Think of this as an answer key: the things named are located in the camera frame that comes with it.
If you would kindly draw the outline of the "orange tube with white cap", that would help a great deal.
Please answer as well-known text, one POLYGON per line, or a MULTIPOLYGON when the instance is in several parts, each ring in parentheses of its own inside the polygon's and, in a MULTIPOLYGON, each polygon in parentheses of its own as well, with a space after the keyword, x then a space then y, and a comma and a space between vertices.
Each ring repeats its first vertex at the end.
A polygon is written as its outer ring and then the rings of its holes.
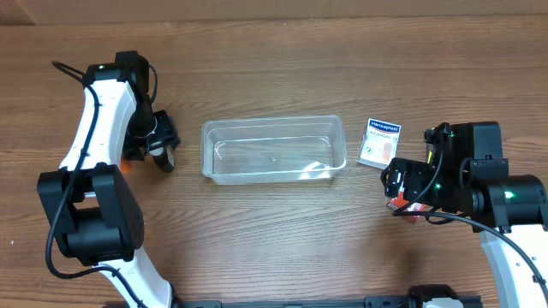
POLYGON ((131 163, 127 159, 122 158, 120 162, 120 170, 124 175, 129 174, 131 171, 131 163))

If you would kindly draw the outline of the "black bottle with white cap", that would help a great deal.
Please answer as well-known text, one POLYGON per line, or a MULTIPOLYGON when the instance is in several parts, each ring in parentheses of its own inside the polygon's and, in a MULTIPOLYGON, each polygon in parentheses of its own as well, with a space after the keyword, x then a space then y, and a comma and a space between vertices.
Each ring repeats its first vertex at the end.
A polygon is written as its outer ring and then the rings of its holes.
POLYGON ((150 155, 155 164, 163 170, 163 172, 170 173, 175 169, 175 159, 168 147, 152 150, 150 151, 150 155))

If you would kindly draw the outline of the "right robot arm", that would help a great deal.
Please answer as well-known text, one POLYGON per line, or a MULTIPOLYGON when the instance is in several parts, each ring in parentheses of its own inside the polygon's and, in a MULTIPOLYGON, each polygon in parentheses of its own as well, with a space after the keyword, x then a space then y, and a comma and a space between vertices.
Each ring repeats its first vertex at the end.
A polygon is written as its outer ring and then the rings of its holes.
POLYGON ((495 121, 424 132, 425 162, 395 157, 380 175, 384 193, 402 197, 393 216, 432 225, 463 222, 479 235, 502 307, 547 305, 547 191, 534 175, 511 175, 495 121))

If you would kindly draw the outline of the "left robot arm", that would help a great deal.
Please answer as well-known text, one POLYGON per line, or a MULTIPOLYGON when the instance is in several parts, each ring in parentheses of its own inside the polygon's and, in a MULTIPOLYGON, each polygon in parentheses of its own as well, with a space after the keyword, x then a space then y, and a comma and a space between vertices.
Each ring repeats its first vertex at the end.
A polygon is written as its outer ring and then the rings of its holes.
POLYGON ((85 105, 68 154, 37 183, 50 224, 48 270, 64 280, 100 273, 128 307, 182 306, 146 253, 143 213, 122 174, 123 162, 146 156, 164 172, 175 168, 176 126, 152 107, 155 68, 135 50, 86 71, 53 65, 81 83, 85 105))

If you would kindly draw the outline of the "white Hansaplast plaster box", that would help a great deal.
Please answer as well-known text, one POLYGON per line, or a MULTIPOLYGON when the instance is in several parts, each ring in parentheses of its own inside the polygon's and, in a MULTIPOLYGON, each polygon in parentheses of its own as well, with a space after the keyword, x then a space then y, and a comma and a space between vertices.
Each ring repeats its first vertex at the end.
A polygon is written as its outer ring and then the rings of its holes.
POLYGON ((369 118, 365 125, 357 162, 385 169, 396 156, 401 131, 400 125, 369 118))

